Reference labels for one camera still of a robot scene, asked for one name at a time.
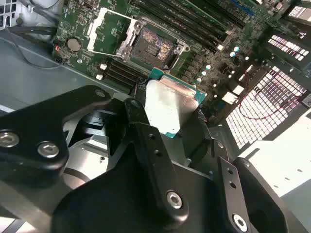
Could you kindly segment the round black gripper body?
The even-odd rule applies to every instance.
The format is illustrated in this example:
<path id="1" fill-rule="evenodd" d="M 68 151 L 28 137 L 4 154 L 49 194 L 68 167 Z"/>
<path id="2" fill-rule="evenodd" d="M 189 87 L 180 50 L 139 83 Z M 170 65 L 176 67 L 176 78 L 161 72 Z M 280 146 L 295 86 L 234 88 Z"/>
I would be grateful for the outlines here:
<path id="1" fill-rule="evenodd" d="M 225 233 L 221 161 L 212 177 L 174 165 L 164 144 L 130 144 L 116 166 L 67 194 L 54 233 Z"/>

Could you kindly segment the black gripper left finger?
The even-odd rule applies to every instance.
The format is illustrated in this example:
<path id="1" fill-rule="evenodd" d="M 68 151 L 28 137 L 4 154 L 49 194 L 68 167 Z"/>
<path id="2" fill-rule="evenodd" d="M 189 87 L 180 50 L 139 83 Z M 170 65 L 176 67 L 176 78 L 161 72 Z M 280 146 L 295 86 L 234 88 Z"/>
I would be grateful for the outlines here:
<path id="1" fill-rule="evenodd" d="M 103 112 L 112 130 L 109 142 L 116 163 L 111 169 L 130 144 L 163 144 L 139 101 L 112 100 L 99 87 L 87 85 L 1 117 L 0 176 L 30 187 L 54 184 L 69 161 L 69 132 L 64 125 L 94 110 Z"/>

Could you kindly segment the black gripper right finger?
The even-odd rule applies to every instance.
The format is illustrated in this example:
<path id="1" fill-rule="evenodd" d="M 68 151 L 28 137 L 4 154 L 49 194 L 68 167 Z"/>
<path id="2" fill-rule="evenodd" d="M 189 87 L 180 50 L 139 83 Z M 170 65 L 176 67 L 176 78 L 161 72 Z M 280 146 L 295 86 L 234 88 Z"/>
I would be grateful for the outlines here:
<path id="1" fill-rule="evenodd" d="M 196 110 L 182 126 L 189 166 L 207 173 L 219 202 L 224 233 L 302 233 L 303 225 L 255 167 L 243 158 L 230 160 L 226 146 L 214 138 Z"/>

